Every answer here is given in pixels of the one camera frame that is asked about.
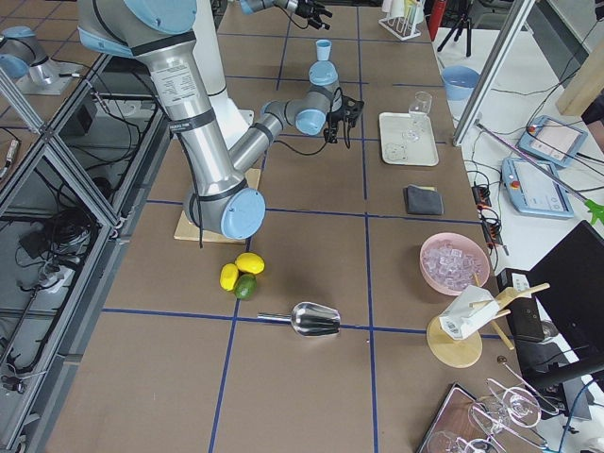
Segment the monitor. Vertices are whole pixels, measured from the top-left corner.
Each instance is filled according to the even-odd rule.
[[[531,286],[549,283],[537,298],[579,357],[530,377],[537,389],[592,375],[604,390],[604,239],[582,221],[529,272]]]

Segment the plastic cup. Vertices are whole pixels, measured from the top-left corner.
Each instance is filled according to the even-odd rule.
[[[330,40],[319,40],[317,45],[317,59],[319,61],[328,61],[329,54],[331,53],[331,41]]]

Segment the round wooden board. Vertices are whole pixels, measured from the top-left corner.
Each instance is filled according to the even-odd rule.
[[[482,339],[478,332],[465,340],[453,340],[442,329],[438,316],[428,324],[428,346],[436,358],[454,368],[467,368],[480,359]]]

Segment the tripod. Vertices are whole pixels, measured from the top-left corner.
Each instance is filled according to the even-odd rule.
[[[470,57],[470,55],[472,55],[472,18],[470,17],[470,9],[472,8],[473,3],[474,3],[474,0],[460,0],[459,8],[458,8],[458,14],[460,16],[460,19],[457,21],[455,26],[453,28],[451,28],[451,31],[449,31],[447,33],[447,35],[446,35],[445,39],[443,40],[443,42],[441,43],[441,45],[439,45],[438,48],[436,49],[437,52],[440,52],[441,50],[443,50],[443,47],[445,47],[445,45],[451,39],[451,36],[453,36],[453,33],[457,32],[455,34],[455,38],[453,38],[453,41],[457,42],[457,40],[461,36],[461,33],[463,32],[463,29],[467,28],[468,39],[467,39],[467,43],[466,43],[466,47],[465,47],[465,55],[467,57]]]

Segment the white tray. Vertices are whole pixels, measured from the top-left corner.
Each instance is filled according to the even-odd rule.
[[[411,116],[408,113],[380,113],[381,158],[392,165],[436,165],[438,152],[429,117],[417,142],[403,139],[403,133],[410,128]]]

